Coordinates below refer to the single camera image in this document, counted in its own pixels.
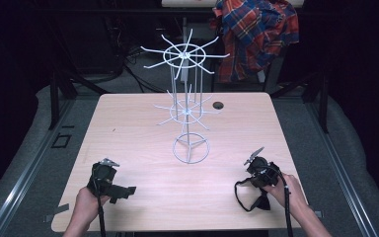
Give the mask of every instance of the plaid shirt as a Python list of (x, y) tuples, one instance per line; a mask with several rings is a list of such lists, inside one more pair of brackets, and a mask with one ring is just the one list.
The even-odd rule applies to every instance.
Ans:
[(298, 42), (298, 18), (285, 0), (219, 0), (225, 53), (219, 82), (235, 82), (264, 70), (284, 45)]

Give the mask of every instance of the tripod base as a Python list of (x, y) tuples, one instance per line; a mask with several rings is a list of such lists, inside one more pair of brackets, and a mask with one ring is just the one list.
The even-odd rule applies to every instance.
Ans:
[(208, 140), (202, 135), (189, 132), (175, 139), (173, 150), (175, 157), (180, 161), (187, 164), (195, 164), (207, 157), (210, 146)]

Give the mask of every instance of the dark background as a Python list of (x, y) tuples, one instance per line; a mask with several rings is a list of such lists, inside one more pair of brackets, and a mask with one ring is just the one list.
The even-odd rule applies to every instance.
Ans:
[[(39, 3), (56, 7), (61, 4)], [(113, 1), (105, 3), (110, 7)], [(116, 3), (120, 8), (160, 7), (160, 1)], [(101, 7), (101, 2), (92, 0), (64, 4)], [(122, 47), (116, 47), (113, 33), (106, 31), (112, 21), (79, 16), (75, 21), (75, 16), (64, 16), (52, 22), (63, 26), (55, 33), (48, 30), (42, 15), (25, 11), (34, 6), (30, 1), (0, 0), (0, 178), (32, 124), (38, 107), (35, 94), (49, 84), (55, 67), (78, 73), (121, 73), (117, 61), (130, 50), (128, 43), (136, 40), (151, 47), (156, 42), (155, 23), (165, 23), (163, 19), (152, 21), (152, 17), (124, 18), (122, 26), (133, 31), (125, 34)], [(300, 43), (288, 49), (280, 81), (300, 78), (319, 68), (327, 56), (332, 59), (330, 95), (355, 127), (367, 156), (367, 170), (379, 188), (379, 2), (306, 1), (302, 11), (309, 15), (300, 15)], [(322, 20), (319, 14), (341, 16), (341, 20)], [(75, 54), (84, 50), (81, 40), (87, 35), (94, 36), (89, 39), (94, 47), (87, 47), (88, 53), (97, 58)], [(97, 52), (108, 57), (99, 59)]]

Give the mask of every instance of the black strap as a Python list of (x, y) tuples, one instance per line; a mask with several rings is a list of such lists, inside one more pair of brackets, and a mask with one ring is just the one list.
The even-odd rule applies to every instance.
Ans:
[(247, 209), (243, 204), (242, 202), (239, 200), (239, 197), (238, 197), (238, 185), (243, 185), (245, 184), (246, 182), (250, 181), (252, 178), (247, 178), (245, 179), (244, 181), (239, 181), (239, 182), (236, 182), (235, 184), (235, 196), (236, 196), (236, 200), (238, 201), (239, 205), (244, 209), (246, 210), (247, 212), (250, 212), (252, 211), (253, 209), (255, 209), (256, 207), (259, 208), (259, 209), (263, 209), (263, 210), (270, 210), (270, 205), (269, 205), (269, 200), (266, 196), (267, 194), (267, 191), (263, 190), (262, 188), (260, 188), (261, 190), (261, 195), (260, 197), (258, 197), (258, 199), (254, 202), (254, 204), (251, 205), (251, 207), (249, 209)]
[[(284, 177), (282, 176), (282, 174), (279, 172), (279, 171), (276, 171), (278, 172), (278, 176), (279, 178), (281, 178), (282, 182), (284, 183), (284, 195), (285, 195), (285, 205), (284, 205), (284, 208), (285, 208), (285, 221), (287, 223), (287, 231), (288, 231), (288, 236), (289, 237), (292, 237), (293, 236), (293, 230), (292, 230), (292, 226), (291, 226), (291, 219), (290, 219), (290, 191), (288, 189), (288, 186), (287, 186), (287, 183), (285, 182), (285, 179)], [(261, 196), (257, 199), (257, 201), (255, 201), (255, 203), (251, 206), (250, 209), (247, 209), (243, 206), (242, 202), (239, 200), (239, 197), (238, 197), (238, 188), (237, 186), (238, 185), (243, 185), (245, 184), (246, 182), (250, 181), (252, 178), (247, 178), (245, 179), (244, 181), (239, 181), (239, 182), (236, 182), (235, 184), (235, 195), (236, 195), (236, 199), (238, 200), (238, 203), (239, 205), (245, 209), (247, 212), (249, 211), (252, 211), (253, 209), (255, 209), (255, 207), (258, 207), (258, 208), (261, 208), (261, 209), (264, 209), (264, 206), (266, 206), (266, 204), (264, 204), (265, 202), (263, 202), (264, 206), (262, 206), (261, 204), (261, 201), (260, 199), (265, 197), (266, 198), (266, 201), (267, 201), (267, 205), (269, 206), (269, 201), (267, 199), (267, 192), (263, 189), (261, 189)]]

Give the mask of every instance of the black curtain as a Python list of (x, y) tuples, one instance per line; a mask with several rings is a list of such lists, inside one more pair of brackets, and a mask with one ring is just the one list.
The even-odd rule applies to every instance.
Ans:
[(304, 77), (331, 59), (330, 96), (356, 129), (379, 188), (379, 1), (306, 0), (303, 10), (309, 17), (300, 18), (300, 42), (288, 48), (279, 81)]
[(49, 82), (36, 23), (17, 1), (0, 0), (0, 179), (33, 122), (36, 92)]

